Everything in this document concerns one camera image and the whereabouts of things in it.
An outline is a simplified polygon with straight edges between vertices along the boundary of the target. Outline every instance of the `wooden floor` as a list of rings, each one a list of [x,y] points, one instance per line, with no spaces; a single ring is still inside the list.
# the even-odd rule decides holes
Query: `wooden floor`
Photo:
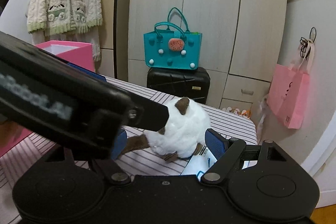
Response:
[[[311,220],[316,224],[335,224],[336,223],[336,205],[315,209]]]

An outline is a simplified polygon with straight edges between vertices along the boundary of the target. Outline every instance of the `white wall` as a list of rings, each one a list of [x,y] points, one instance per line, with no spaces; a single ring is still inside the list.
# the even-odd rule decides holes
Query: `white wall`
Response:
[[[278,63],[288,65],[300,37],[317,29],[316,53],[310,75],[310,92],[303,125],[289,130],[273,114],[265,121],[263,140],[275,140],[311,175],[314,175],[336,147],[336,1],[289,0]],[[336,203],[336,159],[330,157],[315,176],[321,198],[319,206]]]
[[[10,0],[0,17],[0,31],[31,42],[27,30],[26,11],[30,0]]]
[[[317,207],[336,204],[336,150],[313,178],[320,188],[320,201]]]

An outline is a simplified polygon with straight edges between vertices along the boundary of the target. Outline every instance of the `pink paper bag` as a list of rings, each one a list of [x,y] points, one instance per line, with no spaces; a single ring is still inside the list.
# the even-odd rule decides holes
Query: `pink paper bag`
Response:
[[[307,53],[310,55],[307,71],[300,70]],[[309,72],[314,58],[314,44],[308,40],[308,48],[298,68],[293,60],[289,67],[276,65],[267,104],[271,111],[287,128],[298,129],[302,125],[309,95]]]

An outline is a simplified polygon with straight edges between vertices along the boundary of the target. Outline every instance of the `metal screw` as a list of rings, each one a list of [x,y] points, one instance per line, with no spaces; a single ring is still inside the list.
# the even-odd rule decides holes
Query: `metal screw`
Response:
[[[135,109],[131,109],[129,112],[128,112],[128,117],[130,119],[135,119],[137,117],[137,111]]]
[[[114,181],[125,181],[128,179],[128,175],[125,173],[115,173],[111,176]]]
[[[217,181],[221,179],[221,176],[217,173],[206,173],[203,177],[207,181]]]

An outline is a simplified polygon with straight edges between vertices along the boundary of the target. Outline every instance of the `drawer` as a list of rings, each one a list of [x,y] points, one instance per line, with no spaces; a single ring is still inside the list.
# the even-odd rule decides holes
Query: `drawer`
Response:
[[[220,104],[220,109],[223,109],[224,107],[227,108],[228,106],[231,107],[232,109],[238,108],[240,111],[242,111],[242,110],[250,110],[252,103],[246,103],[223,98]]]
[[[253,103],[268,93],[269,86],[269,82],[228,75],[223,98]]]

